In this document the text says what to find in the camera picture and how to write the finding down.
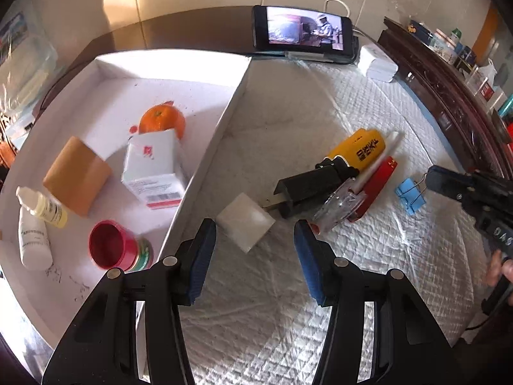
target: black handle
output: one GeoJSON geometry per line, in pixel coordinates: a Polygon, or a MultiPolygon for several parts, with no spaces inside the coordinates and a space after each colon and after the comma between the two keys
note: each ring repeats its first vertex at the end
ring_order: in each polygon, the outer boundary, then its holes
{"type": "Polygon", "coordinates": [[[510,289],[511,282],[504,275],[493,289],[492,293],[487,299],[484,299],[481,303],[481,310],[484,314],[489,316],[497,306],[499,306],[509,294],[507,291],[510,289]]]}

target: red lid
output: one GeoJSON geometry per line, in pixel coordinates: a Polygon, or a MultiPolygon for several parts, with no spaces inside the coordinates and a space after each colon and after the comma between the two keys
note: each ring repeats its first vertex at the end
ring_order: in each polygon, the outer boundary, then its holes
{"type": "MultiPolygon", "coordinates": [[[[513,123],[510,123],[508,125],[508,133],[511,136],[511,138],[513,139],[513,123]]],[[[509,147],[511,147],[511,149],[513,149],[513,143],[510,143],[509,147]]]]}
{"type": "Polygon", "coordinates": [[[133,233],[115,221],[100,221],[89,234],[89,255],[101,269],[129,270],[138,252],[133,233]]]}

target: hand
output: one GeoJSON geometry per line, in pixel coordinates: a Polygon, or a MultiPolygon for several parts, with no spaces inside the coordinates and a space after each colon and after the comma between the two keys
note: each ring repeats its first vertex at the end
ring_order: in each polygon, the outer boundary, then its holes
{"type": "MultiPolygon", "coordinates": [[[[490,287],[495,287],[501,275],[506,276],[510,282],[513,282],[513,260],[506,261],[503,265],[502,252],[497,250],[492,255],[492,261],[485,276],[485,283],[490,287]]],[[[513,294],[508,297],[508,304],[513,306],[513,294]]]]}

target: white quilted mat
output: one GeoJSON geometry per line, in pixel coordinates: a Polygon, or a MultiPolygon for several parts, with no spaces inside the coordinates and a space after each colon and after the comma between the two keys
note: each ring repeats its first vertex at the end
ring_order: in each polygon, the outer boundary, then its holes
{"type": "MultiPolygon", "coordinates": [[[[360,221],[326,236],[337,256],[361,269],[405,272],[454,343],[481,299],[485,254],[479,235],[454,201],[427,192],[409,217],[394,188],[432,164],[456,169],[418,106],[397,83],[370,81],[353,66],[287,60],[253,61],[247,91],[217,150],[184,239],[239,193],[266,198],[276,182],[313,169],[356,129],[397,130],[399,162],[360,221]]],[[[248,254],[220,230],[201,297],[181,307],[187,352],[198,384],[311,383],[330,309],[308,294],[292,240],[277,221],[248,254]]],[[[367,305],[361,379],[369,377],[373,315],[367,305]]]]}

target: jar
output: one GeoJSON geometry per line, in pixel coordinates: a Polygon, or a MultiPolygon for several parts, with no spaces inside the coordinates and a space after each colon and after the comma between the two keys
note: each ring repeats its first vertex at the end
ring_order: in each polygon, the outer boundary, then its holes
{"type": "Polygon", "coordinates": [[[429,47],[449,65],[453,65],[458,58],[456,45],[439,29],[434,33],[429,47]]]}

